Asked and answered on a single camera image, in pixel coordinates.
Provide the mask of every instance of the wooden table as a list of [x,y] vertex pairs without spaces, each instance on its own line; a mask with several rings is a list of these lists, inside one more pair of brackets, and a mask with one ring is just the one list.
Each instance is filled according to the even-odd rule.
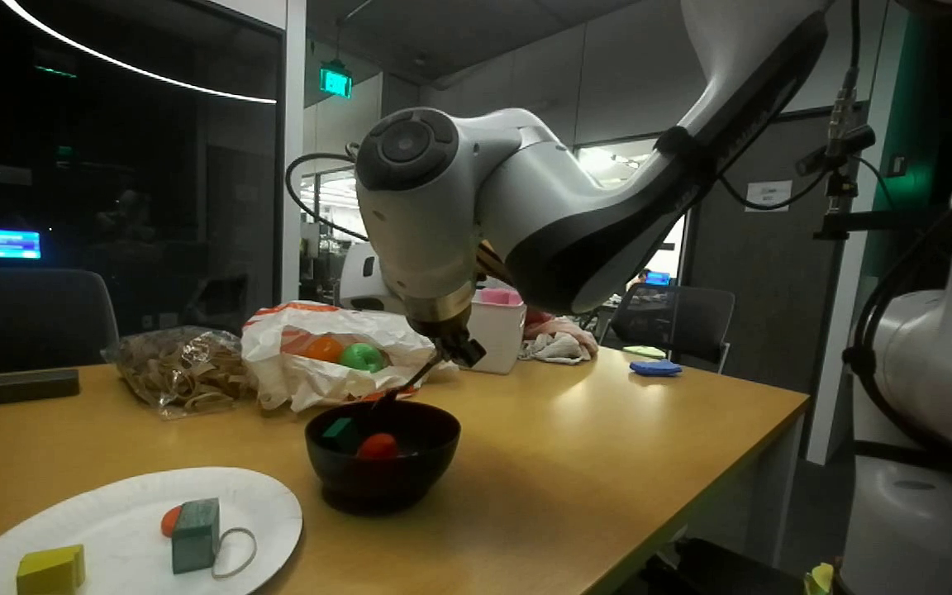
[[464,421],[452,466],[406,512],[324,505],[299,431],[312,412],[164,421],[112,366],[82,392],[0,406],[0,532],[140,472],[243,466],[290,485],[304,534],[269,593],[610,593],[735,471],[782,438],[804,398],[685,371],[628,374],[614,350],[589,366],[518,364],[509,378],[441,374],[417,399]]

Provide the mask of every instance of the white plate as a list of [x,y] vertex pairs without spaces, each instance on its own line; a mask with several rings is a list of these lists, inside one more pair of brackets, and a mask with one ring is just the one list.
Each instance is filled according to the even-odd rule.
[[[172,539],[157,532],[164,509],[218,499],[222,532],[250,529],[257,551],[238,576],[172,576]],[[0,595],[16,593],[16,561],[37,549],[82,547],[82,595],[238,595],[265,586],[294,551],[304,512],[287,485],[250,471],[199,466],[150,472],[55,504],[0,534]]]

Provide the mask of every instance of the monitor screen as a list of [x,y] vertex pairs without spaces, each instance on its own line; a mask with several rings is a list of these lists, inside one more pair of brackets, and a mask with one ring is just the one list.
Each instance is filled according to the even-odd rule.
[[43,236],[34,228],[0,228],[0,261],[43,261]]

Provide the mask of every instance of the plastic bag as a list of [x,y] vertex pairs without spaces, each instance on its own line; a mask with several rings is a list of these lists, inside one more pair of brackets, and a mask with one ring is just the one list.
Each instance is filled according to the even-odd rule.
[[207,328],[128,335],[106,354],[134,399],[157,411],[205,411],[250,399],[242,338]]
[[[382,366],[339,364],[346,348],[380,350]],[[242,360],[265,411],[307,411],[351,403],[412,378],[433,339],[390,311],[345,311],[319,302],[294,302],[257,311],[242,330]]]

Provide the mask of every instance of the black bowl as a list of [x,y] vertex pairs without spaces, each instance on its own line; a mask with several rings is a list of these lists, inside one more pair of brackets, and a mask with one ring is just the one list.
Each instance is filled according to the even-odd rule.
[[[371,434],[394,434],[394,461],[361,461]],[[452,461],[458,423],[445,411],[394,399],[387,406],[355,403],[316,412],[307,431],[307,456],[330,505],[346,512],[390,512],[431,493]]]

